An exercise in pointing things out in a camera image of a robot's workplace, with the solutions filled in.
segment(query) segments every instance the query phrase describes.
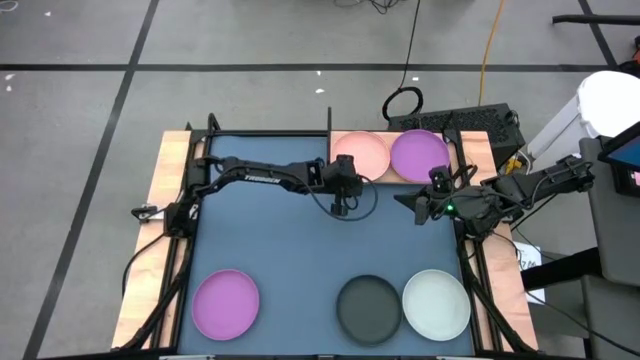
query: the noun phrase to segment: wooden board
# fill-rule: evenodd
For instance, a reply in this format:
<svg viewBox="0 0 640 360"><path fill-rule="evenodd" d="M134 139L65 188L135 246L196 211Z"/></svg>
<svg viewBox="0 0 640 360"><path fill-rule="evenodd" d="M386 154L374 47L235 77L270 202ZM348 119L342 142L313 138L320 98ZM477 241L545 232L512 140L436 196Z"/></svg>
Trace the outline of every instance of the wooden board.
<svg viewBox="0 0 640 360"><path fill-rule="evenodd" d="M148 203L163 208L178 196L187 157L189 135L188 131L164 133L151 181ZM152 220L141 225L135 251L163 231L162 221ZM158 302L168 251L169 239L165 238L141 254L131 266L112 347L121 346L129 341ZM165 314L165 324L173 324L174 314L175 306L170 306ZM161 345L168 344L168 338L163 337Z"/></svg>
<svg viewBox="0 0 640 360"><path fill-rule="evenodd" d="M480 181L496 176L497 172L487 133L462 132L462 140L467 164L478 166L478 172L471 178L471 184L480 185ZM452 169L458 168L455 156L451 157L451 164ZM511 239L511 231L506 224L499 225L495 232L507 239ZM469 254L471 254L470 245L470 243L467 244L467 252ZM532 348L537 349L538 342L531 322L529 305L527 304L524 285L520 277L520 265L513 245L500 236L492 235L484 241L483 249L494 303L522 340ZM471 261L471 267L477 274L476 258ZM489 331L487 320L488 314L477 298L476 309L481 328L482 345L485 349L492 350L491 332ZM504 339L502 339L502 345L505 351L510 350Z"/></svg>
<svg viewBox="0 0 640 360"><path fill-rule="evenodd" d="M352 133L353 131L332 131L331 132L331 139L329 140L329 144L331 147L331 151L330 151L330 158L331 161L334 161L337 154L334 153L333 148L335 147L335 144L338 142L338 140L340 140L341 138L343 138L345 135L348 135L350 133ZM372 134L378 135L382 138L382 140L384 140L384 142L387 144L387 147L389 149L391 149L391 146L393 145L393 143L396 141L396 139L402 135L401 132L390 132L390 131L370 131ZM463 148L465 148L465 146L467 145L467 143L471 144L475 141L479 141L479 142L483 142L483 141L488 141L487 140L487 135L485 132L483 131L464 131L461 133L462 136L462 146ZM491 154L491 149L489 149L488 153L485 154L477 154L478 156L481 156L482 159L491 159L491 164L493 164L493 155ZM471 158L471 156L468 155L468 151L465 148L465 156L467 157L467 164L468 165L472 165L475 164L474 160ZM455 159L456 159L456 150L453 144L449 144L449 158L452 160L452 164L455 163ZM485 171L485 174L476 174L477 177L482 177L483 179L485 178L489 178L491 176L489 176L491 174L491 169L486 169L485 170L485 166L483 166L482 171ZM391 165L389 165L389 168L387 169L387 171L384 173L384 175L382 175L380 178L378 178L377 180L374 181L375 183L379 183L379 184L411 184L411 182L403 179L402 177L400 177L400 175L398 175L398 173L393 169L393 167Z"/></svg>
<svg viewBox="0 0 640 360"><path fill-rule="evenodd" d="M485 132L462 132L461 135L467 164L478 166L478 172L471 179L472 184L477 185L481 180L495 176L493 154L491 153L487 134ZM165 132L149 192L149 203L162 207L173 201L177 196L187 154L188 140L189 132ZM457 162L452 144L450 144L449 150L450 152L453 151L451 152L451 161L455 170ZM142 225L136 250L146 245L161 232L161 221L151 221ZM509 239L511 238L509 228L506 225L499 226L496 232ZM167 258L168 244L169 241L167 239L149 249L132 266L127 292L122 302L120 317L114 334L113 346L119 346L128 341L156 305ZM522 339L531 347L537 348L531 315L529 314L529 307L520 278L520 268L513 247L498 236L489 237L483 246L496 305ZM183 250L183 247L179 248L174 272L179 266ZM475 261L472 261L472 267L475 270ZM482 304L476 303L483 345L485 349L491 349L491 335L487 314ZM169 329L173 324L174 314L175 304L169 307L165 315L165 331L163 331L161 337L161 346L169 344ZM508 345L504 341L503 343L505 349L508 349Z"/></svg>

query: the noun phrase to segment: wooden table frame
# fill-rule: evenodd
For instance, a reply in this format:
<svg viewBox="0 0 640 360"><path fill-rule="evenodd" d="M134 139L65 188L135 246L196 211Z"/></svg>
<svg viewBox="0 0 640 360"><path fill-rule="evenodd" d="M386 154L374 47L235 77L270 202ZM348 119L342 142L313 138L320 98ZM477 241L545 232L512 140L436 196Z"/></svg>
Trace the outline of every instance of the wooden table frame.
<svg viewBox="0 0 640 360"><path fill-rule="evenodd" d="M326 131L220 131L218 135L245 135L245 136L277 136L287 133L288 136L326 136ZM185 160L189 147L189 131L166 131L162 138L156 168L149 191L148 203L162 208L175 200L180 191ZM478 185L483 179L496 175L493 155L487 134L484 132L462 132L463 148L467 164L478 166L478 172L471 179L472 185ZM196 151L202 153L202 147ZM452 156L452 169L457 168L455 156ZM136 251L148 244L163 231L162 221L152 220L140 227ZM496 233L510 239L509 227L502 224L496 228ZM169 239L160 241L157 245L139 256L132 265L127 291L122 301L120 316L116 325L113 338L113 347L120 346L128 341L145 321L150 311L159 299L165 269L167 268L168 255L175 253L173 274L180 266L184 251L184 242L174 240L173 251L170 252ZM482 244L488 278L491 285L491 293L494 303L500 309L513 329L532 348L537 348L535 332L529 314L529 308L525 296L524 287L520 277L520 268L512 244L499 236L490 236ZM478 263L476 257L471 265L477 273ZM476 298L475 302L477 322L485 350L494 349L492 345L492 331L486 310ZM176 299L167 309L162 331L157 337L159 347L174 345L172 335L175 335L173 327L177 311ZM508 345L503 339L500 344L508 351Z"/></svg>

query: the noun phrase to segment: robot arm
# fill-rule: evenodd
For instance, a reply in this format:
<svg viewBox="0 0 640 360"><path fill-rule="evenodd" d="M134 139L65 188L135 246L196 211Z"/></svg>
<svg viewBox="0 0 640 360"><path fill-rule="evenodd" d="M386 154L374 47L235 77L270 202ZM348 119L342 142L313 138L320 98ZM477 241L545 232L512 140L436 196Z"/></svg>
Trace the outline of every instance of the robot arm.
<svg viewBox="0 0 640 360"><path fill-rule="evenodd" d="M439 167L430 172L432 184L417 193L394 197L414 211L416 225L446 215L462 221L468 235L486 236L503 218L517 220L537 201L588 190L594 179L590 167L591 163L568 156L533 174L497 176L482 181L480 186L461 189L454 188L448 169Z"/></svg>

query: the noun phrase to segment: cable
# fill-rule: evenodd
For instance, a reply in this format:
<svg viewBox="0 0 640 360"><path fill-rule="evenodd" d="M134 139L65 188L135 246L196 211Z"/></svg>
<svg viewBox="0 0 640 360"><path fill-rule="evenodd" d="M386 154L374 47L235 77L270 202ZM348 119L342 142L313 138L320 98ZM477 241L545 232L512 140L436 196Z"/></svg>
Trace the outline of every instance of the cable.
<svg viewBox="0 0 640 360"><path fill-rule="evenodd" d="M124 292L127 289L127 278L129 277L129 268L131 267L131 265L133 265L133 262L138 258L138 256L140 256L140 254L147 251L150 247L158 243L158 241L162 240L162 238L164 238L165 235L166 235L165 233L160 234L160 236L151 240L151 242L143 246L142 249L138 250L135 254L133 254L131 259L129 259L129 262L127 263L127 266L124 267L124 272L122 273L122 297L124 297Z"/></svg>
<svg viewBox="0 0 640 360"><path fill-rule="evenodd" d="M588 332L589 334L591 334L591 335L595 335L595 336L599 337L600 339L602 339L602 340L604 340L604 341L608 342L609 344L611 344L611 345L613 345L613 346L617 347L617 348L618 348L618 349L620 349L620 350L626 351L626 352L628 352L629 354L633 354L633 355L635 355L635 356L640 357L640 352L635 351L635 350L633 350L633 349L631 349L631 348L628 348L628 347L626 347L626 346L624 346L624 345L621 345L621 344L619 344L619 343L617 343L617 342L615 342L615 341L611 340L610 338L608 338L608 337L606 337L606 336L602 335L601 333L599 333L599 332L597 332L597 331L595 331L595 330L593 330L593 329L589 328L588 326L586 326L586 325L582 324L580 321L576 320L573 316L569 315L569 314L568 314L567 312L565 312L564 310L562 310L562 309L560 309L560 308L557 308L557 307L555 307L554 305L549 304L548 302L542 301L542 299L540 299L539 297L537 297L537 296L535 296L535 295L531 294L530 292L528 292L528 291L527 291L526 293L527 293L527 294L529 294L529 296L531 296L532 298L534 298L534 299L538 300L541 304L544 304L545 306L548 306L549 308L551 308L551 309L555 310L556 312L558 312L558 313L560 313L560 314L564 315L567 319L569 319L569 320L573 321L576 325L578 325L579 327L581 327L584 331Z"/></svg>
<svg viewBox="0 0 640 360"><path fill-rule="evenodd" d="M527 155L525 155L522 150L518 150L518 154L520 154L520 156L522 156L525 160L527 160L527 172L526 172L526 175L529 175L531 173L531 168L533 168L533 164L531 164L531 160L529 160L529 157Z"/></svg>
<svg viewBox="0 0 640 360"><path fill-rule="evenodd" d="M487 60L489 59L489 50L491 49L491 43L493 42L493 35L498 28L498 20L500 20L500 14L504 8L504 0L500 0L500 6L496 13L496 18L493 20L493 26L491 27L491 33L489 34L489 41L487 41L487 47L484 49L484 58L482 59L482 69L480 70L480 94L478 95L478 106L482 105L482 95L484 95L484 73L487 67Z"/></svg>
<svg viewBox="0 0 640 360"><path fill-rule="evenodd" d="M377 3L375 0L369 0L369 2L371 3L371 5L373 5L373 7L378 12L378 14L384 15L387 13L387 11L389 11L389 9L397 5L400 2L400 0L389 0L388 3L385 0L383 0L382 4Z"/></svg>
<svg viewBox="0 0 640 360"><path fill-rule="evenodd" d="M418 22L418 12L420 10L420 0L416 4L416 12L413 14L413 27L411 28L411 39L409 40L409 51L407 52L407 60L404 63L404 72L402 73L402 81L400 82L401 88L404 85L404 79L407 77L407 69L409 68L409 58L411 57L411 48L413 47L413 35L416 33L416 23Z"/></svg>
<svg viewBox="0 0 640 360"><path fill-rule="evenodd" d="M523 234L522 232L520 232L520 229L515 229L515 230L518 232L518 234L520 234L520 236L522 236L522 238L524 239L524 241L528 242L528 243L529 243L529 245L533 246L533 248L534 248L534 249L536 249L536 251L537 251L537 252L539 252L539 253L540 253L540 255L541 255L543 258L545 258L545 259L547 259L547 260L551 260L551 261L558 260L558 259L552 258L551 256L548 256L548 255L543 254L543 253L542 253L542 251L540 251L540 249L538 249L538 246L536 246L534 243L532 243L529 239L527 239L527 237L526 237L526 236L524 236L524 234Z"/></svg>
<svg viewBox="0 0 640 360"><path fill-rule="evenodd" d="M498 237L503 238L503 239L504 239L504 240L506 240L509 244L511 244L511 246L513 246L513 249L514 249L514 250L515 250L515 252L516 252L516 258L518 258L518 255L520 254L520 250L518 250L518 247L517 247L517 246L516 246L516 244L513 242L513 240L509 239L509 238L508 238L508 237L506 237L506 236L503 236L503 235L498 234L497 232L495 232L495 230L494 230L494 231L492 231L491 233L492 233L493 235L496 235L496 236L498 236Z"/></svg>
<svg viewBox="0 0 640 360"><path fill-rule="evenodd" d="M12 7L4 7L6 4L13 4ZM9 0L9 1L0 1L0 14L3 12L12 12L13 10L18 8L18 2Z"/></svg>
<svg viewBox="0 0 640 360"><path fill-rule="evenodd" d="M341 4L340 1L333 0L333 5L335 5L337 7L341 7L341 8L350 8L350 7L354 7L356 5L360 5L361 3L362 3L362 0L355 0L353 3L350 3L350 4Z"/></svg>
<svg viewBox="0 0 640 360"><path fill-rule="evenodd" d="M419 12L419 10L420 10L420 0L418 0L418 3L416 4L416 12L413 15L413 27L411 29L411 39L409 40L409 51L407 52L407 60L404 63L404 71L402 73L402 81L400 82L400 86L398 87L398 89L396 91L394 91L391 95L389 95L387 100L384 101L384 104L382 104L382 117L385 118L387 121L390 121L390 117L389 117L389 113L388 113L389 104L391 103L391 101L393 99L395 99L396 96L402 94L405 91L415 93L416 96L418 97L418 104L409 113L409 115L419 114L420 111L422 110L422 106L424 105L424 96L422 95L422 91L420 91L420 89L418 89L415 86L402 87L404 85L404 80L407 77L407 69L409 68L409 59L411 58L411 48L413 47L413 36L414 36L414 34L416 32L416 23L418 22L418 12Z"/></svg>
<svg viewBox="0 0 640 360"><path fill-rule="evenodd" d="M339 8L350 8L350 7L354 7L357 5L362 4L364 0L354 0L351 3L341 3L338 0L333 0L333 5L339 7ZM386 14L389 9L391 9L392 7L396 6L400 0L383 0L382 4L378 3L375 0L367 0L369 1L369 3L371 3L371 5L376 9L376 11L378 12L378 14L380 15L384 15Z"/></svg>

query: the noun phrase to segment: pink plate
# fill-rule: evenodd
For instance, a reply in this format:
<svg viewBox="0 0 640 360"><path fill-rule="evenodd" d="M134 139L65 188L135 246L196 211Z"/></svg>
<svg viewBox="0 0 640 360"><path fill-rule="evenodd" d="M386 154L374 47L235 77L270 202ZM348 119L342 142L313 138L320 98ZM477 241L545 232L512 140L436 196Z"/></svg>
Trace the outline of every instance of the pink plate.
<svg viewBox="0 0 640 360"><path fill-rule="evenodd" d="M193 322L213 340L231 340L251 327L260 308L258 287L238 270L220 270L206 278L193 297Z"/></svg>
<svg viewBox="0 0 640 360"><path fill-rule="evenodd" d="M384 140L373 133L354 131L341 137L333 145L332 161L337 155L352 155L356 172L371 181L384 175L389 168L391 155Z"/></svg>

